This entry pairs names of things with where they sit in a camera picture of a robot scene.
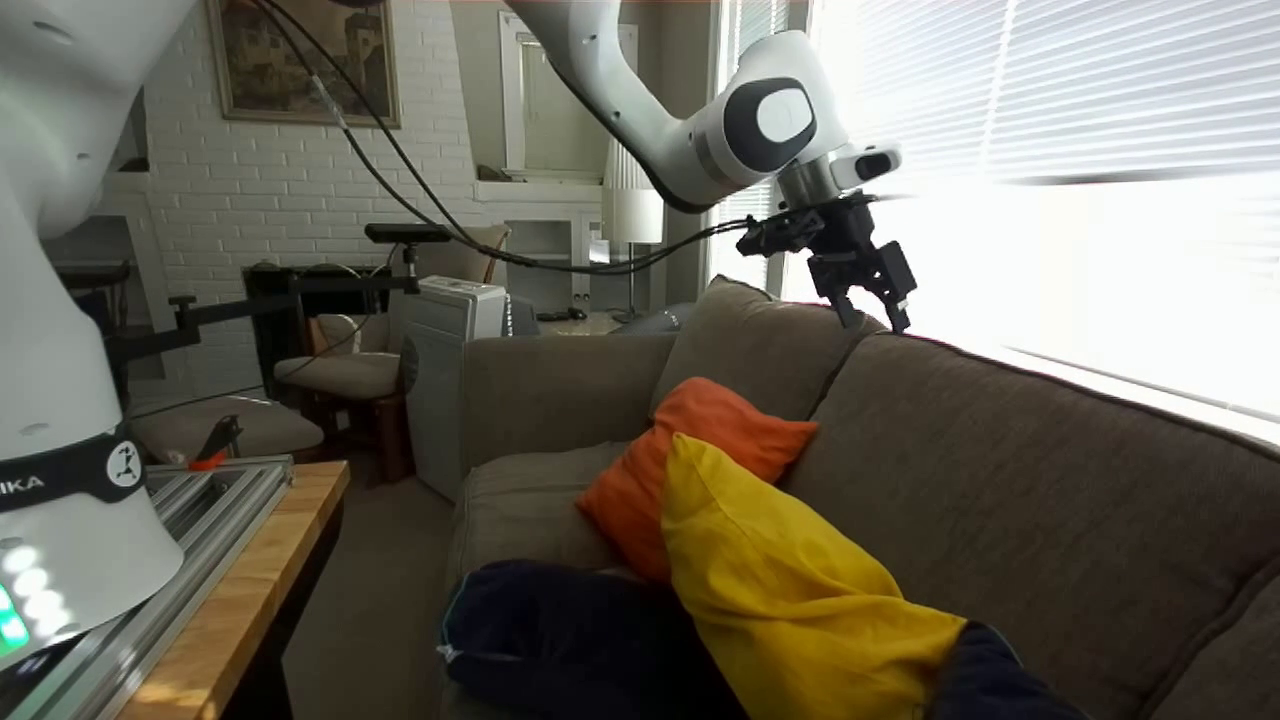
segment framed picture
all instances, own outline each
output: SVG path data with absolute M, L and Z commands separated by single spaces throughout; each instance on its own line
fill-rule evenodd
M 209 0 L 209 35 L 214 65 L 214 94 L 226 122 L 283 122 L 283 125 L 333 125 L 322 98 L 317 98 L 313 73 L 326 98 L 343 110 L 347 125 L 397 122 L 397 59 L 392 59 L 392 10 L 387 0 L 272 0 L 307 31 L 290 45 L 303 65 L 262 15 L 258 0 Z

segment dark blue blanket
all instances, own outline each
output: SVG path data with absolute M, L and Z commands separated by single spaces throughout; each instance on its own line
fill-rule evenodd
M 434 650 L 465 694 L 527 718 L 748 718 L 677 592 L 624 577 L 533 560 L 489 566 L 451 596 Z M 965 624 L 929 720 L 1081 720 L 1081 711 L 1027 677 L 989 624 Z

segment yellow cloth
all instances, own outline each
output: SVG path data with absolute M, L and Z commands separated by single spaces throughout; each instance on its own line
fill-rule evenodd
M 754 720 L 924 718 L 961 615 L 907 605 L 889 569 L 716 445 L 677 437 L 671 589 Z

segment gray couch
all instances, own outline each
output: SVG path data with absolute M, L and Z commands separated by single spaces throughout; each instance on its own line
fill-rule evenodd
M 782 489 L 1092 718 L 1280 718 L 1276 451 L 723 282 L 677 336 L 471 343 L 451 582 L 616 566 L 571 501 L 683 378 L 812 416 Z

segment lamp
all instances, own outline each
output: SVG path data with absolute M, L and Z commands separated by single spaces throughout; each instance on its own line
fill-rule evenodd
M 620 143 L 606 140 L 604 153 L 604 239 L 611 258 L 640 258 L 640 244 L 661 244 L 663 239 L 663 196 L 646 185 L 645 168 L 634 156 Z M 634 292 L 640 271 L 626 277 L 626 319 L 634 317 Z

